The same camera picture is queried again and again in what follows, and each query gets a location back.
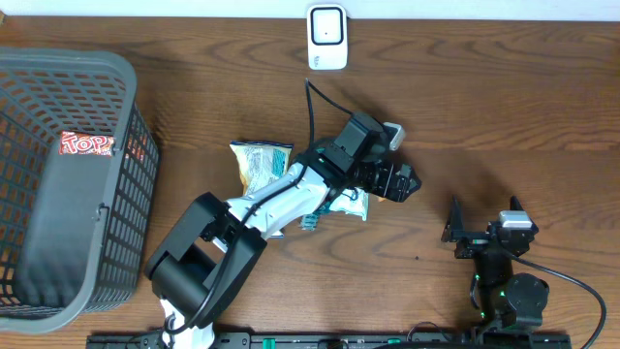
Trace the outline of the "red Top candy bar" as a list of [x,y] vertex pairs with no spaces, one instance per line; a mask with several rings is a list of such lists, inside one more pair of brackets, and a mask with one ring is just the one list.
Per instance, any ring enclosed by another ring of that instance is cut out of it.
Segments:
[[114,144],[114,137],[63,131],[59,141],[58,154],[111,156]]

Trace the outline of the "light teal candy packet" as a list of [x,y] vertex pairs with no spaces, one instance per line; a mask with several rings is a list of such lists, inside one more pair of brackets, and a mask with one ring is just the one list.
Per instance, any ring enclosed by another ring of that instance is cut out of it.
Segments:
[[344,212],[367,220],[369,196],[361,188],[345,189],[329,205],[328,209],[334,212]]

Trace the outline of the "white barcode scanner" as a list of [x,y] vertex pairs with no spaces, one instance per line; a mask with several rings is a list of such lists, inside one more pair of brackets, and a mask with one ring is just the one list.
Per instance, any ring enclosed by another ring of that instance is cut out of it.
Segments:
[[348,63],[348,18],[338,4],[311,6],[307,18],[308,66],[312,70],[342,70]]

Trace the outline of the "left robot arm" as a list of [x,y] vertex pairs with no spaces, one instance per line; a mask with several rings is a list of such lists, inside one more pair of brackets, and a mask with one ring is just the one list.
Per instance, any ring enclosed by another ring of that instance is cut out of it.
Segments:
[[421,187],[412,166],[391,155],[405,138],[402,126],[351,114],[341,133],[312,142],[281,178],[245,196],[198,196],[145,265],[145,276],[166,318],[169,348],[208,348],[213,324],[232,303],[268,240],[297,218],[360,189],[402,203]]

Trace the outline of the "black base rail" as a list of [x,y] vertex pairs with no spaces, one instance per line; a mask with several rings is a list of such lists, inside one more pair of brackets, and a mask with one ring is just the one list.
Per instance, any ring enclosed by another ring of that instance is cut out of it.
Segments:
[[[250,334],[219,333],[215,335],[211,348],[219,349],[318,349],[350,348],[367,349],[384,345],[394,346],[403,343],[444,344],[447,335],[438,332],[417,332],[400,334]],[[501,348],[571,348],[571,340],[565,334],[537,334],[531,340],[519,338],[515,344],[499,336],[491,336],[490,344]],[[89,335],[86,349],[134,349],[169,348],[159,333],[141,334],[98,334]]]

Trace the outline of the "teal mouthwash bottle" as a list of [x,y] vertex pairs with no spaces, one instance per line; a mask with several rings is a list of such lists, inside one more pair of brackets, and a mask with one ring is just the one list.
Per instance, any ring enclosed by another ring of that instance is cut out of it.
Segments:
[[328,214],[330,214],[330,203],[323,204],[314,212],[303,215],[300,218],[299,227],[303,231],[315,231],[321,217]]

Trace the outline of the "cream snack bag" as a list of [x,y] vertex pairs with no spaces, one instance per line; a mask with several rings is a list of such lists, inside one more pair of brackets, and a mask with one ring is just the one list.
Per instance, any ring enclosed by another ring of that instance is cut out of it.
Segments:
[[287,172],[294,146],[267,141],[232,141],[230,148],[236,157],[243,195],[246,196],[278,180]]

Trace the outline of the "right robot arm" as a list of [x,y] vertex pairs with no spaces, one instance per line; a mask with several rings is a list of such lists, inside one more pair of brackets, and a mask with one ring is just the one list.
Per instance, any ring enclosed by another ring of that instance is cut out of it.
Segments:
[[542,324],[548,284],[512,268],[512,262],[529,250],[538,231],[516,197],[511,197],[510,208],[500,211],[483,231],[467,230],[459,202],[452,201],[441,241],[455,244],[455,258],[474,261],[470,299],[482,317],[475,330],[477,337],[530,333]]

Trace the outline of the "grey plastic basket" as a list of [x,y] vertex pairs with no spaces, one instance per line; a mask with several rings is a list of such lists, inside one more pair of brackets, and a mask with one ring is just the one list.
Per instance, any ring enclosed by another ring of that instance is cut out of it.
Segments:
[[[1,50],[1,329],[48,333],[135,292],[160,152],[106,51]],[[59,155],[63,131],[111,156]]]

